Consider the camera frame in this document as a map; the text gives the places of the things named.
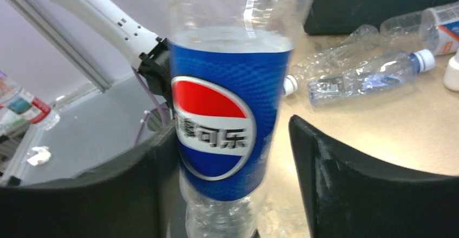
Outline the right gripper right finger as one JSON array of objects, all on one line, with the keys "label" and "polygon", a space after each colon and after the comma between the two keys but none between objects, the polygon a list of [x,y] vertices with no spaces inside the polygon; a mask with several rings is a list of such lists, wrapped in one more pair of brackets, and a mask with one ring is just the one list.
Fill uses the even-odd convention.
[{"label": "right gripper right finger", "polygon": [[297,115],[288,130],[311,237],[458,237],[458,177],[379,160]]}]

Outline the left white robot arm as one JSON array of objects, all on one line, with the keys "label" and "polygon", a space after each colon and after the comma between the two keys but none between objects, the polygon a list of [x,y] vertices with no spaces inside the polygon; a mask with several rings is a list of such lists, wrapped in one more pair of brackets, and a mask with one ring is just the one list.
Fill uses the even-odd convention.
[{"label": "left white robot arm", "polygon": [[111,0],[49,0],[78,17],[114,46],[148,89],[173,104],[168,39],[149,31]]}]

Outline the small pepsi bottle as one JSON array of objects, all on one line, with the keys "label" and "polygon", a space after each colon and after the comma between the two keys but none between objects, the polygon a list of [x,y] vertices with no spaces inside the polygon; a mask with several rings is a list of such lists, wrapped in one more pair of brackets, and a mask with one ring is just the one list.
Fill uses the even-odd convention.
[{"label": "small pepsi bottle", "polygon": [[169,0],[188,237],[252,237],[287,65],[313,0]]}]

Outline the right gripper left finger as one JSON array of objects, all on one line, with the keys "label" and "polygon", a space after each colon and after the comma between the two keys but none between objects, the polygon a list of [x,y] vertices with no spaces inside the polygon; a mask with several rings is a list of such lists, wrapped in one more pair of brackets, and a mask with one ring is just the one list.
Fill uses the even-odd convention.
[{"label": "right gripper left finger", "polygon": [[175,125],[75,178],[1,188],[1,237],[166,237],[179,204]]}]

